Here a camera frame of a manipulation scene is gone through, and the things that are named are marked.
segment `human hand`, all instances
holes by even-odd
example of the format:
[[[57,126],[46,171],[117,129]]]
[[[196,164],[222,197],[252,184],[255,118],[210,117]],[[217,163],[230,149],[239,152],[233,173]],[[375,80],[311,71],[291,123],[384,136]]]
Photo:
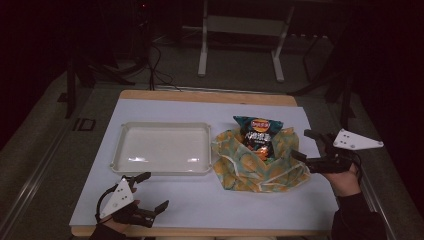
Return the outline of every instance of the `human hand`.
[[[346,172],[323,173],[322,175],[330,182],[336,196],[347,197],[361,192],[357,172],[358,169],[352,164]]]
[[[139,203],[140,203],[140,200],[135,200],[132,204],[138,205]],[[104,219],[105,220],[100,221],[101,224],[119,233],[125,232],[125,230],[127,230],[127,228],[130,226],[130,224],[116,222],[111,215],[106,216]]]

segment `potato chip bag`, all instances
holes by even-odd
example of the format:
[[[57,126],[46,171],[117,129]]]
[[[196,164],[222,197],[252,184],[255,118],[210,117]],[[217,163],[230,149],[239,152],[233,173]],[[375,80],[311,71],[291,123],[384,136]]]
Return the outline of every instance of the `potato chip bag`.
[[[273,162],[275,159],[272,138],[283,128],[283,123],[257,117],[233,118],[240,125],[240,133],[244,136],[243,144],[262,161]]]

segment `chip bag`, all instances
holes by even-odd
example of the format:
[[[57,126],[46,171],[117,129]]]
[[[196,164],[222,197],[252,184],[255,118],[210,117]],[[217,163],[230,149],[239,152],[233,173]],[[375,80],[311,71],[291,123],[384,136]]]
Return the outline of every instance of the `chip bag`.
[[[219,155],[213,169],[225,190],[285,192],[309,180],[305,164],[290,155],[299,149],[293,128],[279,130],[271,139],[275,160],[268,164],[243,141],[241,128],[222,132],[212,141],[212,150]]]
[[[269,164],[275,160],[272,138],[283,128],[280,121],[256,117],[234,116],[244,136],[243,144]]]

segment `white gripper bracket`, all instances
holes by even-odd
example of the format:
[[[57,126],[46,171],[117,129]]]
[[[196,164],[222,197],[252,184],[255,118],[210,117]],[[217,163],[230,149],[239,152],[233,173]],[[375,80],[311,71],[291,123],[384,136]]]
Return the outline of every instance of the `white gripper bracket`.
[[[373,139],[341,129],[336,139],[334,140],[333,146],[349,150],[361,150],[383,147],[384,144],[381,141],[375,141]]]
[[[115,192],[113,192],[112,197],[110,197],[105,208],[101,212],[100,218],[104,218],[118,211],[133,201],[134,198],[130,186],[128,185],[128,181],[125,178],[122,178],[121,182],[116,187]]]

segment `dark background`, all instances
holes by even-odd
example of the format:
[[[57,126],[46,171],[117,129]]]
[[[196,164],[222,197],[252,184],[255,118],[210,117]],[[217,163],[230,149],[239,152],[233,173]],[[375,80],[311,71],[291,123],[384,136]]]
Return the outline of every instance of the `dark background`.
[[[103,63],[113,62],[112,48],[127,51],[125,47],[120,49],[124,43],[117,43],[108,36],[108,27],[115,28],[101,20],[98,5],[87,2],[1,1],[1,148],[51,81],[66,70],[72,49],[70,41],[81,41],[80,45]],[[110,0],[100,2],[114,4]],[[176,26],[201,26],[202,1],[154,2],[155,24],[175,38],[180,34]],[[226,11],[227,8],[219,4],[228,4],[224,3],[227,1],[217,2],[213,10]],[[255,1],[250,2],[252,7],[244,7],[240,14],[278,17],[278,13],[267,12],[255,5]],[[424,215],[424,196],[419,186],[424,167],[420,151],[423,107],[419,98],[422,95],[420,82],[424,79],[424,8],[419,3],[418,0],[383,1],[377,9],[356,12],[356,21],[349,25],[349,31],[334,35],[333,39],[339,44],[333,58],[337,63],[335,68],[355,66],[354,91],[360,95],[408,192]],[[311,13],[317,19],[333,21],[338,19],[337,13],[345,11],[343,7],[331,14],[316,8],[300,9],[293,17],[292,33],[314,33],[322,27],[320,21],[307,20]]]

